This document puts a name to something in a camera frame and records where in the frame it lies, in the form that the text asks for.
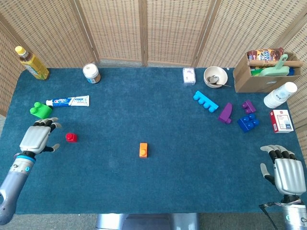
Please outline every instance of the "cable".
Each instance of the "cable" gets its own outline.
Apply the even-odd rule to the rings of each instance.
[[[268,214],[267,210],[265,210],[266,207],[270,207],[275,205],[274,202],[269,202],[267,204],[263,204],[263,205],[259,205],[259,208],[263,211],[263,213],[269,218],[270,222],[272,223],[272,225],[274,226],[275,230],[278,230],[278,228],[276,227],[274,221],[272,220],[272,218],[270,217],[270,215]]]

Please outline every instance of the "stacked cups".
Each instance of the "stacked cups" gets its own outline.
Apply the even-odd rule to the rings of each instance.
[[[264,104],[274,109],[285,103],[287,99],[297,91],[297,86],[293,82],[287,82],[281,87],[273,90],[263,99]]]

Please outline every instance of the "cardboard box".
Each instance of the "cardboard box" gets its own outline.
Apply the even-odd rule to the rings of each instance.
[[[293,53],[288,54],[288,61],[297,61]],[[271,92],[288,81],[294,82],[301,76],[301,68],[294,68],[294,76],[274,76],[259,77],[252,76],[248,66],[248,55],[244,54],[236,68],[234,69],[235,90],[236,92]]]
[[[274,133],[290,133],[294,130],[288,110],[274,109],[270,112],[270,117]]]

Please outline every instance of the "red and white box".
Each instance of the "red and white box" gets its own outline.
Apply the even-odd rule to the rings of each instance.
[[[290,133],[294,131],[288,110],[274,109],[270,112],[274,133]]]

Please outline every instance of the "small white box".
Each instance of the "small white box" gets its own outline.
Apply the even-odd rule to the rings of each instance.
[[[293,125],[288,110],[274,109],[270,112],[274,133],[290,133]]]
[[[183,68],[183,83],[186,85],[195,85],[195,71],[194,68]]]

